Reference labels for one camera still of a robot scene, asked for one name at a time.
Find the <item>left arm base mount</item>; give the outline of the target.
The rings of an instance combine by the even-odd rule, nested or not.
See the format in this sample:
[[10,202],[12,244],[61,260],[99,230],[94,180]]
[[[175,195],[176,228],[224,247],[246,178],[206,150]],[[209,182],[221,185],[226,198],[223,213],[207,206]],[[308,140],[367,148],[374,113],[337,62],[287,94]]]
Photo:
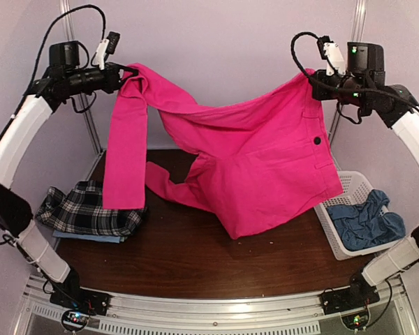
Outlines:
[[79,289],[69,292],[55,288],[50,295],[50,302],[58,306],[73,309],[91,316],[105,316],[108,311],[111,296],[107,293]]

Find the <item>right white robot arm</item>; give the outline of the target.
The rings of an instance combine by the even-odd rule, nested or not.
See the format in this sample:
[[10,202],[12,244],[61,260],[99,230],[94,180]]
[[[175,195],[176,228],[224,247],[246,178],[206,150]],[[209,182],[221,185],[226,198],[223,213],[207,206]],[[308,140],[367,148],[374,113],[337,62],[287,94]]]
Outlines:
[[[317,40],[327,66],[311,75],[312,96],[318,101],[335,100],[354,105],[358,118],[377,113],[404,143],[419,167],[419,102],[403,85],[385,83],[383,47],[349,42],[344,57],[338,44],[323,36]],[[371,288],[419,262],[419,226],[412,233],[369,262],[352,277],[344,293],[348,307],[358,308],[371,296]]]

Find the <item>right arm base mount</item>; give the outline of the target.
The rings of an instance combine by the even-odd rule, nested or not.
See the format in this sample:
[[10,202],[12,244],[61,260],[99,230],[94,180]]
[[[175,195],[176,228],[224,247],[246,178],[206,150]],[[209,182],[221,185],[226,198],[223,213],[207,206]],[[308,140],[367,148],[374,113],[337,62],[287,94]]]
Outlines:
[[354,293],[351,287],[338,290],[328,288],[321,293],[320,299],[325,315],[364,308],[380,301],[379,294],[373,289],[362,294]]

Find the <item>pink shirt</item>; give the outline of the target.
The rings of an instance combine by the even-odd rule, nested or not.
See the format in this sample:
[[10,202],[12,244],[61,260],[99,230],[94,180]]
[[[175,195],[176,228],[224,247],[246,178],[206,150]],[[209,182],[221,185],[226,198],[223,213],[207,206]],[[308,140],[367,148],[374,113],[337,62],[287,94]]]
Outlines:
[[[232,239],[289,222],[343,191],[323,108],[304,75],[224,107],[198,104],[184,89],[135,64],[117,95],[103,183],[106,209],[139,209],[149,189],[211,212]],[[196,158],[179,184],[147,160],[148,109],[175,144]]]

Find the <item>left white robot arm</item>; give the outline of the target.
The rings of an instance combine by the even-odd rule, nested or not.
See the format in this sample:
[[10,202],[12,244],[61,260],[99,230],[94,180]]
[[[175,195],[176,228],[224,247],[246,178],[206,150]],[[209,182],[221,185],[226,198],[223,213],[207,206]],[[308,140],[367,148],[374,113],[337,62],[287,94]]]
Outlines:
[[86,294],[77,286],[79,276],[53,249],[38,229],[29,203],[10,189],[17,168],[33,138],[60,105],[78,95],[97,91],[111,94],[124,81],[121,71],[132,77],[134,68],[107,62],[116,43],[103,39],[96,51],[96,66],[80,66],[83,44],[74,40],[49,48],[49,66],[39,80],[31,80],[17,111],[0,135],[0,229],[46,279],[62,284],[59,298],[72,310],[81,309]]

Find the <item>black white plaid shirt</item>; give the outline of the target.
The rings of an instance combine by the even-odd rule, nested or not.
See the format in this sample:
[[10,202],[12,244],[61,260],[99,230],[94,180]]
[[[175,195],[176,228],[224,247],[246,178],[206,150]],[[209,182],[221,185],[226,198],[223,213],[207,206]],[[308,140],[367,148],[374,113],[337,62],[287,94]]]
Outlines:
[[148,208],[105,209],[103,184],[80,181],[68,193],[51,186],[35,219],[54,230],[79,235],[130,237],[146,221]]

